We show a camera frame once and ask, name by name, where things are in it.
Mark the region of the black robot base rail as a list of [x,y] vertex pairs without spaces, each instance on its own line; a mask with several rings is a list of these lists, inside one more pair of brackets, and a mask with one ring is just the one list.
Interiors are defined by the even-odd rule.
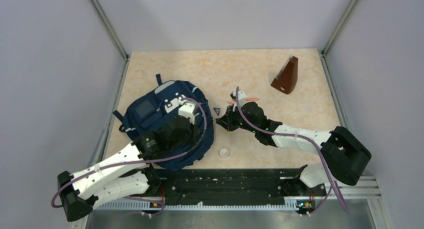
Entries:
[[323,184],[309,188],[300,180],[301,168],[166,169],[141,170],[148,179],[146,192],[135,197],[157,197],[167,206],[279,206],[289,197],[325,196]]

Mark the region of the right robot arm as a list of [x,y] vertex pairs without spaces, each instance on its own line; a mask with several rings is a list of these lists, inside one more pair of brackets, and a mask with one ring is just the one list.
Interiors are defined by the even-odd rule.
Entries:
[[228,132],[236,129],[252,132],[266,146],[294,148],[318,155],[320,162],[304,166],[293,181],[293,189],[299,195],[307,195],[313,187],[331,179],[355,186],[372,158],[369,150],[343,126],[330,131],[292,127],[267,118],[255,102],[241,108],[229,105],[216,123]]

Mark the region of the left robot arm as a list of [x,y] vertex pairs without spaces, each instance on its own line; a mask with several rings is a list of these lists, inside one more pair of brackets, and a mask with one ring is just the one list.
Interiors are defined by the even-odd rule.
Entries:
[[191,165],[206,152],[202,143],[207,130],[206,117],[196,122],[178,115],[159,130],[144,132],[107,159],[77,172],[60,173],[51,205],[62,208],[68,222],[75,222],[115,199],[143,193],[154,196],[160,191],[159,180],[145,172],[127,173],[151,164],[165,163],[165,169],[174,171]]

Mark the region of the navy blue student backpack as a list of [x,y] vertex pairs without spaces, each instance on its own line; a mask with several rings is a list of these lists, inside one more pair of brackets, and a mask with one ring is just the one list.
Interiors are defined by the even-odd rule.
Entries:
[[[122,122],[119,130],[139,149],[139,158],[155,160],[160,167],[175,172],[201,160],[211,148],[213,117],[205,95],[191,82],[162,82],[159,74],[156,80],[158,87],[135,100],[125,115],[116,110],[113,114]],[[200,135],[194,144],[180,141],[178,110],[185,101],[197,105],[195,124]]]

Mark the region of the blue triangular eraser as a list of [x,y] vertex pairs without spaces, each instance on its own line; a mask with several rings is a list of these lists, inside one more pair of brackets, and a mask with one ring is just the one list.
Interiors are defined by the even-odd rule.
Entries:
[[214,107],[213,110],[214,110],[214,112],[216,113],[217,116],[220,116],[221,109],[219,107]]

